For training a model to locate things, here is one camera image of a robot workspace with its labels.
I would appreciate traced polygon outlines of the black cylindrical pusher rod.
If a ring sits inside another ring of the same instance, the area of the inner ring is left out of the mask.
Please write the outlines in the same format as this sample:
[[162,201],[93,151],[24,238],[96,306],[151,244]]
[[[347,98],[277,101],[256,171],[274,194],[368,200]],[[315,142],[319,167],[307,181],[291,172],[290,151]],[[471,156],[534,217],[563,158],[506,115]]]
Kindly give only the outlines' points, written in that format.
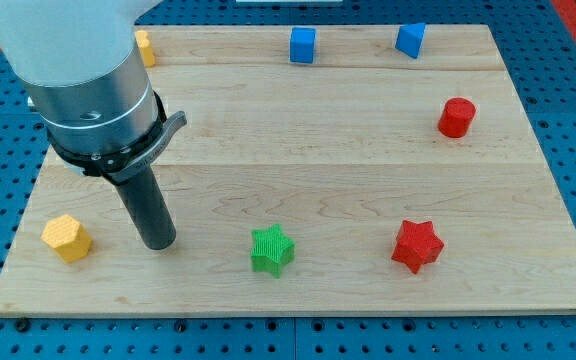
[[116,190],[145,246],[163,250],[176,239],[176,229],[150,167],[118,185]]

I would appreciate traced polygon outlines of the black clamp ring with lever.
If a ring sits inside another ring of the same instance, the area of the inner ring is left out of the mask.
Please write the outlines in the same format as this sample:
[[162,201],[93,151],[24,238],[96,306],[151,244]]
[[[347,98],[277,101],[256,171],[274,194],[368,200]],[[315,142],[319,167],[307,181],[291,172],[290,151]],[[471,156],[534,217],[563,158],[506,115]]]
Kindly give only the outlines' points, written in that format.
[[122,125],[130,117],[101,124],[101,127],[73,128],[74,134],[61,140],[57,138],[57,128],[49,129],[49,141],[56,153],[67,164],[78,168],[83,176],[103,177],[114,185],[125,184],[147,170],[174,134],[187,124],[183,111],[167,116],[159,95],[153,92],[152,98],[156,119],[128,144],[115,143],[113,137],[127,134],[127,128],[114,124],[120,122]]

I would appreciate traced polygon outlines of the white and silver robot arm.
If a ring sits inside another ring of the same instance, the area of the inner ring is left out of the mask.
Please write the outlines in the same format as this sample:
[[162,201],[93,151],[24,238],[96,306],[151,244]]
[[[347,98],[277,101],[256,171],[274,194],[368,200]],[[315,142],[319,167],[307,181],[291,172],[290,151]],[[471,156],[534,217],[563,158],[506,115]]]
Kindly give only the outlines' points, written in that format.
[[162,250],[176,229],[151,165],[186,117],[166,114],[134,34],[156,4],[0,0],[0,48],[55,152],[113,184],[144,244]]

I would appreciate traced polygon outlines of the yellow block behind arm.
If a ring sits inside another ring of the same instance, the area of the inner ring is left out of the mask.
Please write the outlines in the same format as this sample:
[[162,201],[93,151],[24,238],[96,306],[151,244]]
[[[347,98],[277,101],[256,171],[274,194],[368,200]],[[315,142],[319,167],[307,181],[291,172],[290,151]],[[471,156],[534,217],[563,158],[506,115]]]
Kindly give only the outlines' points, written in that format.
[[136,43],[141,54],[142,61],[145,67],[153,67],[156,65],[156,57],[146,30],[137,30],[135,33]]

